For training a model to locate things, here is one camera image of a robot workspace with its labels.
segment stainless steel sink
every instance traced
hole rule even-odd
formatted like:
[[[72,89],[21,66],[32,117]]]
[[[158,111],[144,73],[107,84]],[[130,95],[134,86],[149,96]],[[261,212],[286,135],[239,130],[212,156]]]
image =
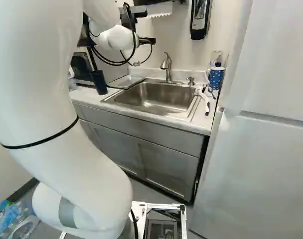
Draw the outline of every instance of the stainless steel sink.
[[[189,86],[142,82],[117,92],[103,102],[159,116],[189,120],[198,97]]]

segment blue mug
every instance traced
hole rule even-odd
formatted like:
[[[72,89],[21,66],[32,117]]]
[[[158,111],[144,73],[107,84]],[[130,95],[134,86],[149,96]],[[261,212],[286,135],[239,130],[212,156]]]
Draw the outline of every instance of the blue mug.
[[[224,74],[225,74],[224,67],[216,66],[210,68],[209,86],[214,91],[219,90]]]

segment countertop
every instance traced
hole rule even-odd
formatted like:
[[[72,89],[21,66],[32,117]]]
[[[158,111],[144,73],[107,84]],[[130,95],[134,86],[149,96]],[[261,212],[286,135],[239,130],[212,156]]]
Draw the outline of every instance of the countertop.
[[[214,110],[216,106],[216,100],[209,97],[210,100],[210,114],[205,115],[205,100],[202,99],[195,110],[195,114],[190,122],[169,118],[166,116],[158,116],[151,113],[139,112],[124,107],[103,103],[101,100],[112,95],[115,92],[120,91],[119,89],[108,88],[108,93],[106,95],[100,96],[96,89],[88,87],[78,87],[76,90],[70,92],[70,97],[73,103],[77,103],[84,106],[90,106],[93,108],[117,113],[124,116],[129,116],[141,120],[146,120],[149,122],[154,122],[162,125],[166,125],[173,128],[178,128],[186,130],[193,133],[210,135],[211,126],[214,117]]]

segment gray band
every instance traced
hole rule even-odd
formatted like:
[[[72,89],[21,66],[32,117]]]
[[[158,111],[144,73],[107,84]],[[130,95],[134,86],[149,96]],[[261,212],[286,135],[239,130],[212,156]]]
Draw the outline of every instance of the gray band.
[[[68,228],[77,228],[74,222],[74,204],[65,198],[61,198],[60,206],[58,209],[58,217],[63,226]]]

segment faucet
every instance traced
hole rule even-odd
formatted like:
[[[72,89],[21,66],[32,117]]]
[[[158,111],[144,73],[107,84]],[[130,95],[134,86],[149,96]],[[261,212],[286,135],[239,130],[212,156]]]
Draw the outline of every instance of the faucet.
[[[195,80],[195,78],[189,76],[189,77],[187,78],[188,85],[189,85],[189,86],[194,86],[194,85],[195,85],[194,80]]]
[[[167,52],[164,52],[164,60],[160,65],[162,70],[166,70],[166,82],[171,83],[171,63],[172,60]]]

